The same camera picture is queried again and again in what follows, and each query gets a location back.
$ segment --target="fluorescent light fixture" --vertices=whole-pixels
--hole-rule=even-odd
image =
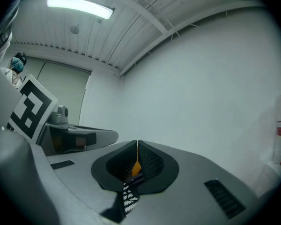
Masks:
[[[47,0],[48,7],[69,8],[109,19],[113,10],[85,0]]]

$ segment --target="ceiling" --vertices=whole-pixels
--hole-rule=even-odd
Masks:
[[[172,34],[205,17],[258,0],[88,0],[115,8],[109,20],[81,11],[47,7],[46,0],[22,0],[12,43],[23,52],[75,56],[123,75],[143,55]],[[70,31],[79,28],[78,34]]]

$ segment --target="blue face mask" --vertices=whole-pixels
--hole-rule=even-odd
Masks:
[[[19,73],[24,70],[24,63],[19,58],[13,57],[11,64],[12,68]]]

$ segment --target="person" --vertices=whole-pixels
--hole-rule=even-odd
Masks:
[[[24,52],[18,52],[10,61],[10,67],[1,67],[1,71],[6,78],[12,83],[15,88],[19,88],[22,84],[20,73],[24,70],[24,66],[27,62],[27,56]]]

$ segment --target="wall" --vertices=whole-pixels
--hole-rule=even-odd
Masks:
[[[120,84],[119,76],[94,69],[83,98],[79,125],[117,131],[122,122]]]
[[[201,154],[254,189],[273,155],[281,34],[263,10],[205,21],[138,63],[121,91],[120,141]]]

